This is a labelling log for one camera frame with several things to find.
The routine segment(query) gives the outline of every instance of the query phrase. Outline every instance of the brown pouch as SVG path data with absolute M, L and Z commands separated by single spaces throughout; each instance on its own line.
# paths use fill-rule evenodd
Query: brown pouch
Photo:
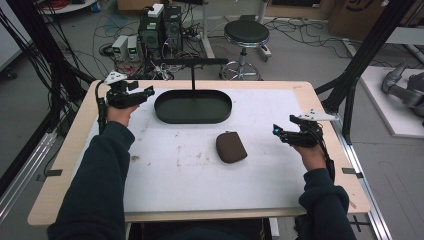
M 235 163 L 247 157 L 247 152 L 237 132 L 220 134 L 216 138 L 216 150 L 225 163 Z

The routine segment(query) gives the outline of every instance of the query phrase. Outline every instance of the metal stand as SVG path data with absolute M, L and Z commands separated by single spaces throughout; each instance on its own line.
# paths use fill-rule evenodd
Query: metal stand
M 203 0 L 203 32 L 200 33 L 202 39 L 203 48 L 206 52 L 207 58 L 215 58 L 211 44 L 208 39 L 208 0 Z
M 222 68 L 220 74 L 221 78 L 228 80 L 249 80 L 246 79 L 246 77 L 252 77 L 253 80 L 259 80 L 261 75 L 259 75 L 259 71 L 255 66 L 246 62 L 246 54 L 246 48 L 244 47 L 241 50 L 240 59 L 238 61 L 229 62 Z
M 350 127 L 356 84 L 414 2 L 414 0 L 390 1 L 346 70 L 338 78 L 315 89 L 317 94 L 333 89 L 328 98 L 322 101 L 327 112 L 338 112 L 340 104 L 346 98 L 342 134 L 348 144 L 351 144 Z
M 268 5 L 268 1 L 269 0 L 262 0 L 262 2 L 261 2 L 261 6 L 259 8 L 259 13 L 258 13 L 258 23 L 260 23 L 260 24 L 264 23 L 264 17 L 265 17 L 266 6 Z M 270 58 L 272 56 L 271 51 L 269 50 L 269 48 L 266 45 L 263 45 L 261 47 L 261 53 L 265 57 L 265 62 L 268 61 L 268 58 Z

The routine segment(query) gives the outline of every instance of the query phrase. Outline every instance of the black oval tray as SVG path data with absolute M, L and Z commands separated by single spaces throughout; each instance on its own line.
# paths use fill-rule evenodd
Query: black oval tray
M 231 98 L 218 90 L 170 90 L 155 101 L 156 116 L 173 124 L 220 123 L 231 108 Z

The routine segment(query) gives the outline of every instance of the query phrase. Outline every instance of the black sleeve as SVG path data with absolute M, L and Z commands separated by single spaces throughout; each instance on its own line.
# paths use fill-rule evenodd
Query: black sleeve
M 327 169 L 315 169 L 304 175 L 305 192 L 299 203 L 307 215 L 300 230 L 301 239 L 356 239 L 346 217 L 349 196 L 334 186 Z
M 133 134 L 108 122 L 93 137 L 66 192 L 49 239 L 124 239 L 123 195 Z

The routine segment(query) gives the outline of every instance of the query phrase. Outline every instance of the chair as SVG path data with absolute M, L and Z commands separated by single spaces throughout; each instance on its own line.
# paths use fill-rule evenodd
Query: chair
M 229 42 L 241 46 L 242 50 L 238 61 L 229 62 L 221 69 L 221 78 L 260 80 L 258 69 L 246 62 L 246 49 L 263 47 L 269 40 L 268 28 L 253 20 L 240 19 L 225 25 L 224 36 Z

